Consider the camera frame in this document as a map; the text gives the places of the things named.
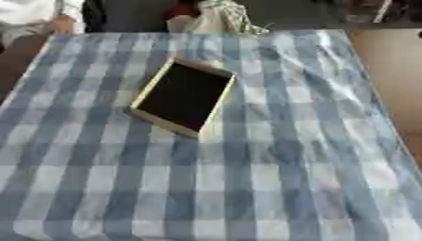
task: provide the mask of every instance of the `table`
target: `table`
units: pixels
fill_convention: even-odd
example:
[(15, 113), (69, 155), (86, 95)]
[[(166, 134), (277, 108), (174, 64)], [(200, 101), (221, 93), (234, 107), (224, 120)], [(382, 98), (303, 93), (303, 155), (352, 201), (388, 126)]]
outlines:
[[(124, 113), (172, 55), (237, 74), (198, 140)], [(343, 31), (54, 36), (0, 107), (2, 240), (418, 241), (421, 202)]]

